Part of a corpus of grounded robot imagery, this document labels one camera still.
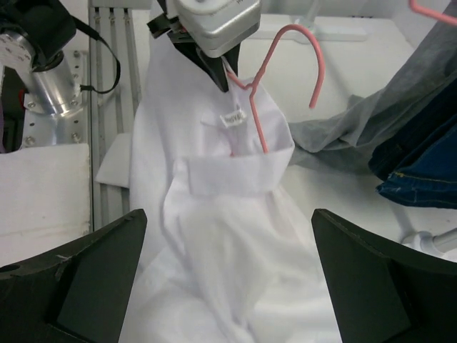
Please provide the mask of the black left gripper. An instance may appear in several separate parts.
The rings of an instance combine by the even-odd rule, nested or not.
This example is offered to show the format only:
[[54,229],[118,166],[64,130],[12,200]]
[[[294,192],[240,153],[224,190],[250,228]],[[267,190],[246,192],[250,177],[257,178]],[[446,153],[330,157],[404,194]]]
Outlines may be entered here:
[[[186,30],[182,27],[178,17],[176,16],[171,19],[167,17],[166,1],[158,0],[157,3],[162,13],[150,20],[147,24],[152,37],[157,39],[164,34],[168,34],[170,39],[185,39]],[[228,64],[231,73],[238,76],[238,60],[241,44],[235,45],[224,55],[217,58],[211,58],[205,55],[195,43],[174,43],[174,47],[202,69],[222,92],[226,93],[229,91],[225,65]]]

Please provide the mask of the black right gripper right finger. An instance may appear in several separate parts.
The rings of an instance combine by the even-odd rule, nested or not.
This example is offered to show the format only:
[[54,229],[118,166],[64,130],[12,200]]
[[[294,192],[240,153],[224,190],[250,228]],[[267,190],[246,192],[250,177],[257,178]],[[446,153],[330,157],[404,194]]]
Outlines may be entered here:
[[456,263],[327,209],[311,223],[343,342],[456,341]]

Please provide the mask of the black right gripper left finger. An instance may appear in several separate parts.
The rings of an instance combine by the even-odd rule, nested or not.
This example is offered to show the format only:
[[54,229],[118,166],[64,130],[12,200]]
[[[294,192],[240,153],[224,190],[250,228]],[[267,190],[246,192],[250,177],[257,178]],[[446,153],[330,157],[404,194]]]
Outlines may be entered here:
[[1,268],[2,342],[117,342],[147,218],[137,209]]

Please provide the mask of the white shirt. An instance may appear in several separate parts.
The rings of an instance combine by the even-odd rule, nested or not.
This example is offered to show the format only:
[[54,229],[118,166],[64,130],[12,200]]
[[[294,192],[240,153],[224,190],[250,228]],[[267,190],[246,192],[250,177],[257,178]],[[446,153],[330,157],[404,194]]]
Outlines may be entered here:
[[122,342],[339,342],[310,221],[281,187],[293,152],[264,90],[222,92],[162,36],[131,134],[96,179],[147,216]]

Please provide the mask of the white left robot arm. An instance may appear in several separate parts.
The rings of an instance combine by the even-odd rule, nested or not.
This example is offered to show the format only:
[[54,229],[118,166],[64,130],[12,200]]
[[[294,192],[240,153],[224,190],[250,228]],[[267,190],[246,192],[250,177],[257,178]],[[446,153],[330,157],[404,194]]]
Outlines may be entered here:
[[61,1],[1,3],[1,63],[23,82],[25,147],[82,145],[101,157],[134,125],[139,106],[166,101],[181,119],[228,89],[224,64],[258,29],[258,1],[160,1],[147,40],[164,54],[153,90],[142,84],[134,13],[126,1],[90,1],[89,19]]

